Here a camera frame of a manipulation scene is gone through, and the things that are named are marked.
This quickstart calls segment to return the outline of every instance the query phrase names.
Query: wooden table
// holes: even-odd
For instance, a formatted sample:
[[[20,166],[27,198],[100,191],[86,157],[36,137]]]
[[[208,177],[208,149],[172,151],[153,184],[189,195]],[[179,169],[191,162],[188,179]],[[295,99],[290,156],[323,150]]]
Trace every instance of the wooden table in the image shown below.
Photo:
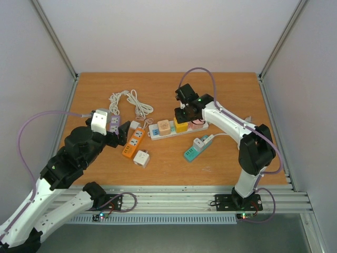
[[[154,112],[149,115],[154,122],[173,120],[174,108],[179,106],[175,99],[175,90],[182,75],[183,73],[82,73],[71,111],[88,113],[98,108],[108,108],[108,98],[113,92],[135,89],[138,99],[154,108]],[[270,127],[255,73],[214,73],[214,76],[218,101],[224,107],[241,118],[252,116],[252,123],[256,125],[264,123]],[[184,83],[190,83],[199,95],[213,95],[211,79],[206,73],[190,73]],[[135,119],[134,106],[126,101],[126,97],[121,98],[118,108],[122,122]],[[72,129],[84,124],[84,119],[69,117],[63,139]],[[183,157],[183,153],[192,146],[196,137],[220,132],[220,129],[211,125],[205,131],[157,141],[146,136],[140,147],[150,154],[150,162],[145,169],[124,157],[123,147],[106,147],[75,184],[96,181],[101,185],[129,186],[235,185],[241,167],[237,161],[237,145],[230,137],[216,137],[192,163],[188,163]],[[268,170],[274,171],[278,166],[279,161],[276,158]],[[285,175],[281,172],[265,176],[261,184],[286,184]]]

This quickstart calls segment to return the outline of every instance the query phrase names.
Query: white cord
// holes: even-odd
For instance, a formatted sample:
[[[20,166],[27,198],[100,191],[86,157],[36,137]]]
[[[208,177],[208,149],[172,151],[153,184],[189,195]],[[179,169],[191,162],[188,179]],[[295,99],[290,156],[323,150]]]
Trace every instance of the white cord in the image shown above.
[[[109,106],[109,110],[111,113],[115,115],[120,114],[120,111],[118,109],[118,102],[120,101],[120,98],[122,95],[127,96],[127,99],[126,99],[127,102],[136,106],[135,107],[136,119],[144,121],[143,129],[145,129],[148,125],[153,123],[152,118],[149,118],[149,119],[146,118],[146,115],[153,112],[153,107],[148,104],[139,102],[137,99],[137,92],[135,90],[131,90],[131,92],[122,91],[120,93],[112,93],[112,95],[109,98],[111,102]]]
[[[217,133],[214,135],[214,137],[218,136],[218,135],[228,135],[227,133]]]

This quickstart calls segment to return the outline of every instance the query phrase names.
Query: white power adapter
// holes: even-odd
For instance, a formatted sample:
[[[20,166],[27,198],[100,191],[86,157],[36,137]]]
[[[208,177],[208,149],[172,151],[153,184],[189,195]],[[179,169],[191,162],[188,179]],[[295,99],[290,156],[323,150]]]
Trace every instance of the white power adapter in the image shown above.
[[[140,128],[141,127],[141,124],[137,121],[132,121],[131,124],[130,124],[130,128],[133,129],[133,130],[136,130],[137,128]]]
[[[200,152],[205,147],[205,143],[203,143],[199,138],[195,138],[193,140],[193,147],[196,151]]]
[[[142,150],[138,150],[137,154],[135,155],[133,159],[133,162],[145,168],[149,160],[150,160],[150,155],[148,153]]]

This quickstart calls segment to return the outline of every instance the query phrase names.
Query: teal power strip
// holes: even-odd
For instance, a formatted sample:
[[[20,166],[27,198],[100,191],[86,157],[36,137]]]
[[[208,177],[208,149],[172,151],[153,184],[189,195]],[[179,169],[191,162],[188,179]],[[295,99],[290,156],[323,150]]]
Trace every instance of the teal power strip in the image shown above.
[[[208,137],[208,135],[204,135],[201,140],[204,141],[206,140]],[[188,161],[188,162],[192,162],[195,158],[197,158],[198,155],[200,155],[205,149],[207,149],[207,147],[209,145],[211,145],[213,142],[213,140],[211,140],[209,143],[207,143],[207,145],[205,145],[205,147],[201,150],[201,151],[197,151],[193,146],[190,147],[185,153],[184,153],[184,158]]]

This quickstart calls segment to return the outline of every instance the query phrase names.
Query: white robotic arm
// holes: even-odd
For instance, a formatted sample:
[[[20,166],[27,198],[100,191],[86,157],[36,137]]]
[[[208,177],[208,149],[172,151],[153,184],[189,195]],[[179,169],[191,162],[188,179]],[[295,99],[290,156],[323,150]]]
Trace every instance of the white robotic arm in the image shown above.
[[[118,128],[119,134],[107,132],[108,113],[93,111],[87,126],[75,128],[65,138],[65,146],[52,157],[36,182],[33,191],[14,214],[0,226],[0,252],[36,252],[41,242],[57,228],[91,207],[105,201],[105,191],[95,182],[86,184],[72,200],[45,214],[48,207],[81,175],[106,145],[125,145],[130,121]]]
[[[232,190],[232,199],[237,209],[241,209],[254,195],[261,173],[275,157],[272,147],[249,129],[254,129],[272,141],[270,130],[265,125],[256,126],[245,122],[219,103],[215,106],[210,95],[199,96],[189,84],[176,90],[176,98],[181,103],[180,108],[175,109],[178,123],[205,120],[227,133],[238,144],[242,170]]]
[[[244,125],[249,126],[251,128],[255,128],[256,125],[245,122],[240,119],[235,114],[231,113],[225,108],[222,108],[223,111],[226,111],[228,114],[231,114],[237,120],[244,123]],[[216,125],[222,131],[227,133],[237,144],[240,150],[240,142],[244,135],[248,135],[251,133],[247,128],[239,125],[237,122],[233,121],[231,118],[221,113],[219,109],[215,107],[214,102],[208,103],[204,109],[202,109],[202,118],[209,123]],[[242,198],[247,198],[253,193],[254,186],[256,181],[258,180],[261,172],[263,172],[267,167],[263,167],[260,170],[260,173],[257,175],[249,174],[244,169],[241,170],[241,174],[238,182],[235,185],[235,190]]]

